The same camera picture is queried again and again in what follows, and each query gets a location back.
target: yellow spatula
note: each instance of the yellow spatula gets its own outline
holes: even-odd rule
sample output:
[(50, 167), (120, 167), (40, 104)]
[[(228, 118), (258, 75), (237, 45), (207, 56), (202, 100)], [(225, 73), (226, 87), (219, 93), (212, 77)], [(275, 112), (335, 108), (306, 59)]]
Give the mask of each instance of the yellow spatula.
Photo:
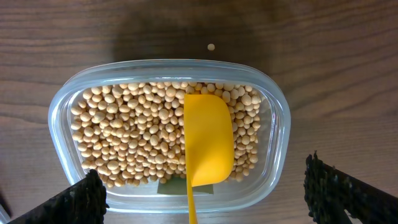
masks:
[(220, 183), (233, 168), (233, 131), (226, 103), (215, 95), (185, 95), (184, 131), (189, 221), (197, 224), (192, 187)]

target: yellow handle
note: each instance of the yellow handle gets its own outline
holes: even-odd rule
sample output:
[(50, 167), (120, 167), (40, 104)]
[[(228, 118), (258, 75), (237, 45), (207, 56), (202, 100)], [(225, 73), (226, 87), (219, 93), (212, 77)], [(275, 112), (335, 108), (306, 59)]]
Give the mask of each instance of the yellow handle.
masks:
[(189, 208), (189, 224), (197, 224), (197, 210), (195, 202), (193, 201), (192, 183), (187, 179), (187, 195), (188, 195), (188, 208)]

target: transparent box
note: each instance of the transparent box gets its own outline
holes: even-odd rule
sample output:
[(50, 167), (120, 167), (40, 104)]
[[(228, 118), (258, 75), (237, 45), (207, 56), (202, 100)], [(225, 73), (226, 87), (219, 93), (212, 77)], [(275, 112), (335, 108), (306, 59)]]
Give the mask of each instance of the transparent box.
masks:
[[(85, 177), (83, 158), (70, 129), (70, 108), (82, 99), (83, 90), (134, 82), (210, 82), (251, 85), (263, 96), (261, 128), (257, 133), (256, 168), (242, 182), (215, 184), (214, 194), (196, 194), (197, 212), (226, 212), (251, 206), (276, 186), (285, 161), (290, 133), (289, 106), (279, 87), (254, 68), (207, 60), (138, 60), (118, 62), (77, 73), (54, 96), (49, 108), (49, 128), (55, 150), (71, 185)], [(107, 189), (109, 210), (124, 213), (187, 213), (186, 195), (157, 194), (157, 182)]]

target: clear plastic container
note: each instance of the clear plastic container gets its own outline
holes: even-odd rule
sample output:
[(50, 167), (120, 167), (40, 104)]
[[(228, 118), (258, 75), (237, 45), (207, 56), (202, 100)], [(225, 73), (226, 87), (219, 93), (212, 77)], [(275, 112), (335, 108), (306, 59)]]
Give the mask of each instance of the clear plastic container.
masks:
[[(225, 212), (251, 206), (276, 186), (285, 161), (290, 132), (290, 111), (279, 87), (259, 70), (207, 60), (140, 60), (86, 69), (64, 84), (49, 108), (49, 128), (70, 184), (85, 176), (83, 160), (72, 139), (70, 108), (86, 88), (133, 82), (212, 82), (251, 85), (264, 96), (257, 134), (259, 162), (242, 182), (214, 185), (213, 195), (195, 195), (198, 212)], [(107, 190), (110, 211), (130, 213), (186, 213), (186, 195), (157, 194), (157, 182)]]

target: wooden table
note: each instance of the wooden table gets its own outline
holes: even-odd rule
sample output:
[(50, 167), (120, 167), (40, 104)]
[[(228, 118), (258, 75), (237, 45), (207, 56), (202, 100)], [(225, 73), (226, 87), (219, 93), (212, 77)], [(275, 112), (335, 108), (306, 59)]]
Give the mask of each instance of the wooden table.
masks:
[[(260, 69), (292, 131), (275, 190), (200, 223), (311, 223), (305, 158), (398, 196), (398, 1), (20, 0), (0, 5), (0, 192), (18, 217), (68, 187), (47, 127), (59, 88), (88, 67), (202, 58)], [(209, 52), (206, 46), (215, 44)], [(186, 223), (108, 213), (106, 223)]]

